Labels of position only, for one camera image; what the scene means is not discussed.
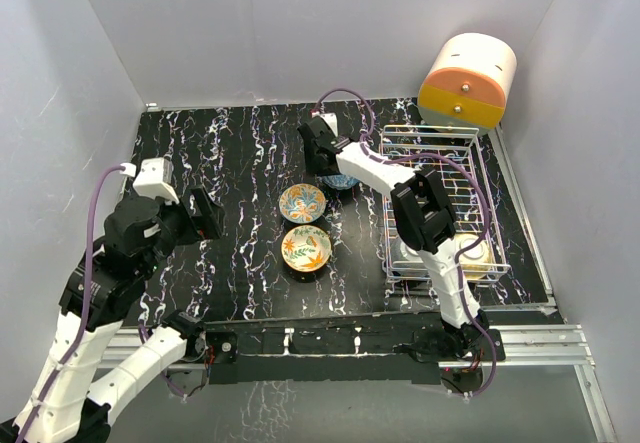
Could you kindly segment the blue patterned bowl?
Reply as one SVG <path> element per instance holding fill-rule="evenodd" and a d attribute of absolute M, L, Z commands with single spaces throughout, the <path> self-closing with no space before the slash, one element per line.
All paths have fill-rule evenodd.
<path fill-rule="evenodd" d="M 321 177 L 321 181 L 332 189 L 339 191 L 353 188 L 359 184 L 359 180 L 343 174 L 326 175 Z"/>

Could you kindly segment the red rimmed grey bowl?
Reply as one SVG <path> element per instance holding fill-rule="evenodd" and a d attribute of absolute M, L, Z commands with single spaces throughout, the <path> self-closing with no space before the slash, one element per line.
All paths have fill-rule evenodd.
<path fill-rule="evenodd" d="M 400 238 L 395 238 L 391 243 L 390 269 L 393 275 L 404 278 L 426 278 L 428 276 L 421 257 Z"/>

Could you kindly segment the yellow dotted bowl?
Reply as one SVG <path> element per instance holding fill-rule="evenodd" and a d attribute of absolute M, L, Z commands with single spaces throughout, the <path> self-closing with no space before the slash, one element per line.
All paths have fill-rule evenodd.
<path fill-rule="evenodd" d="M 456 250 L 466 248 L 475 243 L 477 236 L 472 233 L 458 233 L 454 237 Z M 494 258 L 489 244 L 482 240 L 477 246 L 465 251 L 460 256 L 460 264 L 468 280 L 481 280 L 493 270 Z"/>

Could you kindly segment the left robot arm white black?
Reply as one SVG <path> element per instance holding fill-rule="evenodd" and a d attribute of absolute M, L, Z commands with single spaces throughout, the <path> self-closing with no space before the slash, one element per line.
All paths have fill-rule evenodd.
<path fill-rule="evenodd" d="M 206 350 L 202 322 L 176 310 L 101 378 L 103 355 L 147 282 L 176 247 L 218 239 L 224 210 L 202 188 L 195 208 L 129 196 L 90 237 L 60 299 L 52 346 L 22 411 L 1 425 L 4 442 L 104 442 L 123 410 L 171 364 Z"/>

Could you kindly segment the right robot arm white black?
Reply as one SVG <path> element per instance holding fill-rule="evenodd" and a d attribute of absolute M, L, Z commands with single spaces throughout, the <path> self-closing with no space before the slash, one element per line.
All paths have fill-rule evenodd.
<path fill-rule="evenodd" d="M 461 255 L 476 248 L 488 229 L 471 244 L 458 248 L 455 242 L 456 212 L 435 170 L 413 169 L 406 161 L 436 159 L 467 178 L 483 214 L 490 215 L 479 185 L 461 165 L 437 154 L 413 154 L 395 160 L 374 152 L 367 143 L 337 136 L 319 115 L 298 127 L 303 140 L 308 173 L 316 176 L 342 174 L 369 186 L 392 203 L 396 231 L 402 242 L 417 253 L 435 290 L 446 334 L 447 351 L 466 360 L 478 352 L 484 338 L 492 362 L 496 346 L 488 333 L 488 321 L 466 282 Z"/>

